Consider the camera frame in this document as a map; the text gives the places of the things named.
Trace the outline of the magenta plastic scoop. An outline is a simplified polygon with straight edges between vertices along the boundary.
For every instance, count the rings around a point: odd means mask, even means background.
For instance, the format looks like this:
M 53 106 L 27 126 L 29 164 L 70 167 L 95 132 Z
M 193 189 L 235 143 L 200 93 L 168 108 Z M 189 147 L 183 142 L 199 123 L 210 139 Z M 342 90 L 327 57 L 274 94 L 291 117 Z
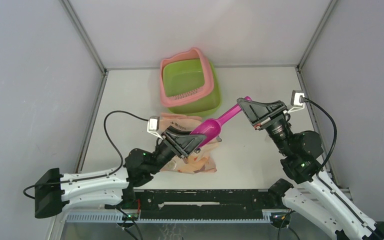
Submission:
M 239 104 L 235 104 L 228 111 L 223 113 L 218 118 L 208 118 L 200 125 L 198 125 L 190 134 L 191 135 L 205 135 L 205 140 L 198 146 L 199 148 L 203 147 L 214 138 L 216 138 L 221 132 L 222 127 L 225 123 L 235 117 L 242 111 Z

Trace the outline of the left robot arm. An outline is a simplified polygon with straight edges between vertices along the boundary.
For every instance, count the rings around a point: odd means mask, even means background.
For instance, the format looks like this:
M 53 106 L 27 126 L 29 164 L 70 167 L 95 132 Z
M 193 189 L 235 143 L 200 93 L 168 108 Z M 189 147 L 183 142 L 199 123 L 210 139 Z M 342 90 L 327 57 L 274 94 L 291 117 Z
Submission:
M 51 168 L 33 186 L 34 216 L 44 219 L 71 208 L 101 204 L 129 209 L 137 200 L 134 188 L 150 182 L 174 157 L 188 157 L 206 138 L 169 127 L 153 152 L 134 148 L 115 169 L 61 173 Z

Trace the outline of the pink green litter box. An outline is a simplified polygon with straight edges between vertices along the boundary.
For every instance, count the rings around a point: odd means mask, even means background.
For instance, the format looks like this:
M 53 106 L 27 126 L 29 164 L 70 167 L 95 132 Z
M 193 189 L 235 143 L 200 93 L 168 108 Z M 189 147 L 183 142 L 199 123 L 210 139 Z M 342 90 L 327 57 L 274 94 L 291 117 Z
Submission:
M 222 95 L 212 62 L 197 47 L 160 62 L 161 104 L 171 113 L 209 116 L 222 104 Z

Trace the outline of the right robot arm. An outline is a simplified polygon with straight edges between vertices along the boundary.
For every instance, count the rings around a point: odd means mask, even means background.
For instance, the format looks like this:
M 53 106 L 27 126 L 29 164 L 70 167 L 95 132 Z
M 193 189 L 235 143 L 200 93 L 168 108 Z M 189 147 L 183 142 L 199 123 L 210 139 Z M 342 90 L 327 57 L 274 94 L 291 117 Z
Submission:
M 362 212 L 329 177 L 318 161 L 323 153 L 320 135 L 312 130 L 294 133 L 285 103 L 261 103 L 238 98 L 237 103 L 255 130 L 265 130 L 278 151 L 286 176 L 309 191 L 317 202 L 303 196 L 285 179 L 269 191 L 269 203 L 296 212 L 319 227 L 333 240 L 383 240 L 384 222 Z

